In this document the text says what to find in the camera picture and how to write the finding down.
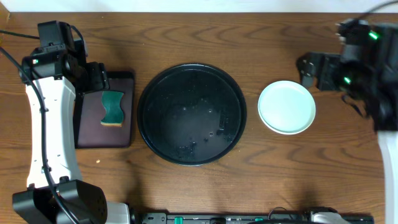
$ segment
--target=glowing green light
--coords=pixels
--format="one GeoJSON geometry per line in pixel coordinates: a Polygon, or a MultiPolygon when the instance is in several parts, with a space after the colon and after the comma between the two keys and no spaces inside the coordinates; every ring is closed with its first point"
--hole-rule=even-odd
{"type": "Polygon", "coordinates": [[[350,80],[349,78],[347,78],[347,77],[344,77],[344,81],[345,81],[347,84],[350,84],[350,83],[351,83],[351,80],[350,80]]]}
{"type": "Polygon", "coordinates": [[[369,36],[371,36],[374,40],[377,40],[379,38],[379,35],[373,31],[369,33],[369,36]]]}

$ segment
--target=white wall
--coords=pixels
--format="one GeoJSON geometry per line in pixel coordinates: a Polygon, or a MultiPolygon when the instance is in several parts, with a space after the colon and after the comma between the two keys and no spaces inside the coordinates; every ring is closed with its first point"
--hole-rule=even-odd
{"type": "MultiPolygon", "coordinates": [[[[10,12],[364,12],[387,0],[0,0],[10,12]]],[[[380,12],[398,12],[398,4],[380,12]]]]}

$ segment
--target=white plate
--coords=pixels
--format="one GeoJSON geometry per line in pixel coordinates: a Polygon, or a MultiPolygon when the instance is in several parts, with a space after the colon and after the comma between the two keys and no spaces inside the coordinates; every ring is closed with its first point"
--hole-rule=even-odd
{"type": "Polygon", "coordinates": [[[260,95],[258,110],[264,124],[281,134],[297,134],[306,130],[316,112],[311,93],[291,81],[267,86],[260,95]]]}

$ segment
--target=wooden table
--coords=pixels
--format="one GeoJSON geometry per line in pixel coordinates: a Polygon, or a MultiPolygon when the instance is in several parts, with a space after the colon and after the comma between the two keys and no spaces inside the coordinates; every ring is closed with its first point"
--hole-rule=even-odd
{"type": "MultiPolygon", "coordinates": [[[[77,26],[87,41],[89,62],[104,62],[110,71],[136,71],[134,111],[148,82],[179,63],[215,65],[241,87],[248,108],[246,129],[236,147],[217,162],[185,167],[159,158],[142,140],[135,118],[130,148],[77,150],[84,181],[101,187],[108,200],[129,202],[140,211],[183,213],[327,206],[341,213],[370,214],[384,223],[383,166],[372,121],[345,105],[340,93],[312,88],[317,116],[305,132],[293,136],[271,131],[257,113],[257,100],[268,84],[299,81],[297,57],[308,51],[339,52],[335,23],[353,16],[11,13],[7,29],[38,35],[40,22],[77,26]]],[[[37,40],[4,37],[3,47],[18,61],[38,46],[37,40]]],[[[1,223],[24,222],[11,203],[13,193],[26,190],[30,167],[31,120],[24,90],[16,68],[1,56],[1,223]]]]}

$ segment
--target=green sponge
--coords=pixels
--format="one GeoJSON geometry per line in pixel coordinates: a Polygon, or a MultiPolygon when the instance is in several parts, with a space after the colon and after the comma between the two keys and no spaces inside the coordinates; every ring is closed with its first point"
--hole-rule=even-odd
{"type": "Polygon", "coordinates": [[[102,105],[106,110],[104,119],[101,124],[105,126],[122,126],[124,114],[120,108],[120,102],[123,97],[122,92],[119,91],[104,91],[102,94],[102,105]]]}

